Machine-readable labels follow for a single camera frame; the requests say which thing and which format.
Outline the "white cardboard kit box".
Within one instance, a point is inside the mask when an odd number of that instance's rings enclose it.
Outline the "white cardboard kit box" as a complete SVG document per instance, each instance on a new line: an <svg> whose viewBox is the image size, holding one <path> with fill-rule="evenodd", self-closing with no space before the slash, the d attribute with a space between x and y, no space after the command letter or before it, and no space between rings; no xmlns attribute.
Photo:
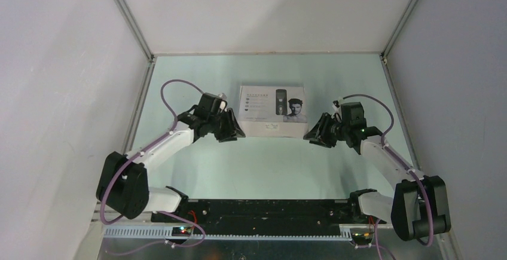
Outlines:
<svg viewBox="0 0 507 260"><path fill-rule="evenodd" d="M308 131L305 103L301 86L243 85L237 120L247 137L301 139Z"/></svg>

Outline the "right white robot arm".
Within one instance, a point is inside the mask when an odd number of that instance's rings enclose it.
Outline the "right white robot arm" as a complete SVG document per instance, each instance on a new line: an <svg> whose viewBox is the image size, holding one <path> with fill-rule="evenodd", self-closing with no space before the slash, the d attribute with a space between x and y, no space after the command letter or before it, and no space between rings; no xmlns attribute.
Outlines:
<svg viewBox="0 0 507 260"><path fill-rule="evenodd" d="M368 126L359 102L335 101L334 114L324 113L304 140L326 148L345 142L370 163L393 188L391 196L375 189L350 193L348 216L356 223L370 216L392 224L403 241L427 238L451 230L447 189L439 176L428 176L408 164L375 126Z"/></svg>

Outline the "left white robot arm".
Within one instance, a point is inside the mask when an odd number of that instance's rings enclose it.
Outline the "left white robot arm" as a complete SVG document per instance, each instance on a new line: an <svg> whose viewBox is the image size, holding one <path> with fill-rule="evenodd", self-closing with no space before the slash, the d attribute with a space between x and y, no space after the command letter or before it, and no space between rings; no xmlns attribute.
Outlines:
<svg viewBox="0 0 507 260"><path fill-rule="evenodd" d="M114 151L106 157L96 190L100 208L110 207L127 219L143 212L165 212L175 222L184 221L189 214L185 194L170 186L152 186L149 176L177 152L208 134L218 142L245 136L227 101L204 93L198 104L179 114L174 125L146 147L126 154Z"/></svg>

